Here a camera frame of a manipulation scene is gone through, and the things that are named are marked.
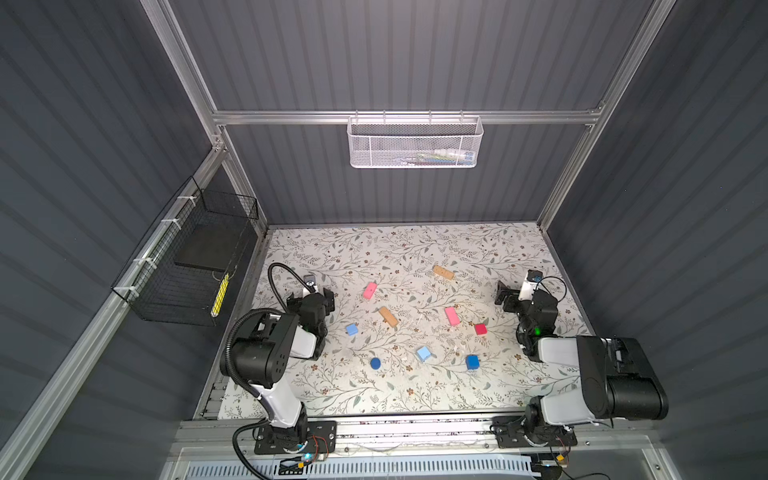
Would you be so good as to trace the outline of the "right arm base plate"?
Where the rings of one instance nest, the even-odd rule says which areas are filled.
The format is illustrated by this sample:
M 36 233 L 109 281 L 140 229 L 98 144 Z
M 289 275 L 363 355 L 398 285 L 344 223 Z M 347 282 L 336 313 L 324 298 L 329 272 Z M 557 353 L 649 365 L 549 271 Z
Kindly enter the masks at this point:
M 523 415 L 502 415 L 491 419 L 489 432 L 500 448 L 564 447 L 578 444 L 575 432 L 563 426 L 528 423 Z

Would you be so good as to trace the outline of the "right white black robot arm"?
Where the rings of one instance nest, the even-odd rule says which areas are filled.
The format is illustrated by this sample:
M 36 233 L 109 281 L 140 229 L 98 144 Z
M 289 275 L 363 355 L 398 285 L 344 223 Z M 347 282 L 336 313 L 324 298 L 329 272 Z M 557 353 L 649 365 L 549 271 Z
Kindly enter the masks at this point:
M 601 420 L 662 420 L 669 400 L 642 346 L 634 338 L 559 336 L 560 300 L 531 271 L 518 289 L 498 282 L 494 303 L 518 318 L 515 338 L 532 362 L 573 367 L 576 388 L 533 397 L 519 431 L 535 446 L 564 440 L 573 427 Z

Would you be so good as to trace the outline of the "blue cube block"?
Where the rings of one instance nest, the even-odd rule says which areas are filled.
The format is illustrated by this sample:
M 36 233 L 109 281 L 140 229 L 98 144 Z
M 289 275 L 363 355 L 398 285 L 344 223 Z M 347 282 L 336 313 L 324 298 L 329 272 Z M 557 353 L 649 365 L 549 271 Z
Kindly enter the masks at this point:
M 466 367 L 469 371 L 478 370 L 480 367 L 479 358 L 476 355 L 468 355 L 466 357 Z

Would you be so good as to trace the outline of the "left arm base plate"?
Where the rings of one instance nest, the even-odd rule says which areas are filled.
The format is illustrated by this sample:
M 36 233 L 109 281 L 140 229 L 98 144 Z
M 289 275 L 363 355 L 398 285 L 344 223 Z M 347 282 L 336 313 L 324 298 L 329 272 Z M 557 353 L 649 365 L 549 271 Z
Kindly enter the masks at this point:
M 335 421 L 300 421 L 290 428 L 259 427 L 255 435 L 254 453 L 329 454 L 336 448 L 338 424 Z

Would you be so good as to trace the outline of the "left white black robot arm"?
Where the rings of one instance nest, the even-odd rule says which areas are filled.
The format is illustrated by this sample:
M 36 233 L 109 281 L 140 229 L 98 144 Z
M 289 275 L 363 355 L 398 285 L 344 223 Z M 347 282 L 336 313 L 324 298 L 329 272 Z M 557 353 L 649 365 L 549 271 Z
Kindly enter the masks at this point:
M 290 359 L 320 358 L 335 295 L 327 288 L 301 298 L 291 295 L 287 307 L 285 312 L 252 309 L 240 317 L 226 337 L 220 370 L 265 409 L 277 438 L 299 444 L 308 433 L 306 407 L 285 375 Z

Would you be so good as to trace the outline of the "natural wood plank block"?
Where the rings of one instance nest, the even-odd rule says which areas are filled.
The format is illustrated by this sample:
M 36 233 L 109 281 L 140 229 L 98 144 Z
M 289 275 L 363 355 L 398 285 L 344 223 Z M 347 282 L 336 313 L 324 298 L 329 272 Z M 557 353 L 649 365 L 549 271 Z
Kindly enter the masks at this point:
M 433 272 L 436 275 L 438 275 L 438 276 L 440 276 L 442 278 L 445 278 L 447 280 L 453 280 L 455 278 L 455 273 L 453 271 L 450 271 L 450 270 L 448 270 L 448 269 L 446 269 L 446 268 L 444 268 L 442 266 L 439 266 L 439 265 L 435 265 L 433 267 Z

